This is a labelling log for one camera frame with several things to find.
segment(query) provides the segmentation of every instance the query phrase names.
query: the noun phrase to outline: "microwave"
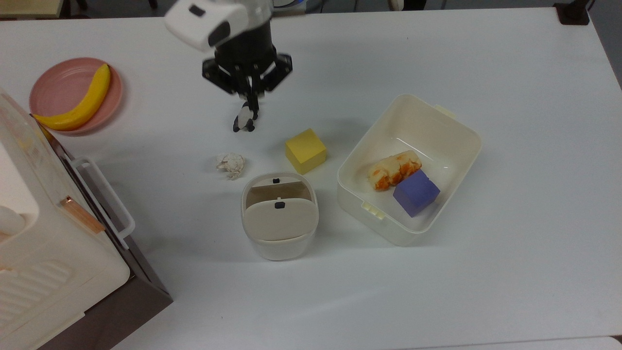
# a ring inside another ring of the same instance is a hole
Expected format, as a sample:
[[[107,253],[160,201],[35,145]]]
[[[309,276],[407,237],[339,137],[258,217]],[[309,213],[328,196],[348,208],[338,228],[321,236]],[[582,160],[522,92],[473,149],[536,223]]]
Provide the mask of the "microwave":
[[[0,89],[0,349],[109,350],[172,299],[97,165]]]

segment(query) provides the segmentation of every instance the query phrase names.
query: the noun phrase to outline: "food item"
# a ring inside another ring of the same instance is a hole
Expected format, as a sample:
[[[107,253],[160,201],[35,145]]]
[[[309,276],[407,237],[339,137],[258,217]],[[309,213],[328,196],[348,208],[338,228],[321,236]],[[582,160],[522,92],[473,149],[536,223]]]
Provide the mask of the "food item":
[[[285,156],[299,174],[324,163],[326,146],[313,129],[307,129],[285,142]]]
[[[224,169],[229,172],[227,178],[235,180],[244,169],[244,157],[237,153],[223,153],[216,156],[216,169]]]
[[[107,64],[101,65],[82,101],[72,110],[54,116],[32,115],[37,121],[50,129],[59,131],[74,130],[91,119],[100,108],[110,86],[110,68]]]
[[[421,160],[414,151],[406,151],[382,159],[368,171],[371,186],[377,191],[386,191],[396,186],[421,169]]]
[[[429,206],[439,193],[440,189],[430,181],[423,170],[419,170],[395,187],[393,198],[410,217],[414,217]]]

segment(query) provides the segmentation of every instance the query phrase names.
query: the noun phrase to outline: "crumpled paper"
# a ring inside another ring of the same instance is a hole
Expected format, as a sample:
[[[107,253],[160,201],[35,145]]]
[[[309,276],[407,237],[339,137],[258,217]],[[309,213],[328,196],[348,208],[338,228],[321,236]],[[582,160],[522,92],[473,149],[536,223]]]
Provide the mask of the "crumpled paper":
[[[229,172],[227,178],[235,180],[244,169],[244,157],[237,153],[222,153],[216,156],[216,169],[224,169]]]

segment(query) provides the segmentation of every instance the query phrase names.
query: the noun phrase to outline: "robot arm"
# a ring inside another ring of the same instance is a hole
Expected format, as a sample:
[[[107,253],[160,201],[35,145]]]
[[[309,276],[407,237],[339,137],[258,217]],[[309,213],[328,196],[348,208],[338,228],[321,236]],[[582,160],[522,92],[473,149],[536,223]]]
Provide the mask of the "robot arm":
[[[203,62],[203,76],[247,102],[254,118],[233,130],[254,129],[258,98],[272,91],[292,70],[292,58],[272,45],[272,0],[178,0],[166,14],[166,27],[202,52],[215,48]]]

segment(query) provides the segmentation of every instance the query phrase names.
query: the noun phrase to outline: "floor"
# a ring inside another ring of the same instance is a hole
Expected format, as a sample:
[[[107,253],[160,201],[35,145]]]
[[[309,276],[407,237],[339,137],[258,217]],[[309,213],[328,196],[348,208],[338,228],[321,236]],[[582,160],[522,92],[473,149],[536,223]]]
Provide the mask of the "floor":
[[[88,9],[80,11],[71,0],[72,14],[90,18],[164,16],[175,0],[157,0],[151,9],[147,0],[87,0]],[[427,0],[425,10],[501,7],[548,7],[555,0]],[[390,11],[386,0],[308,0],[307,13]],[[595,0],[590,17],[600,36],[611,66],[622,86],[622,1]]]

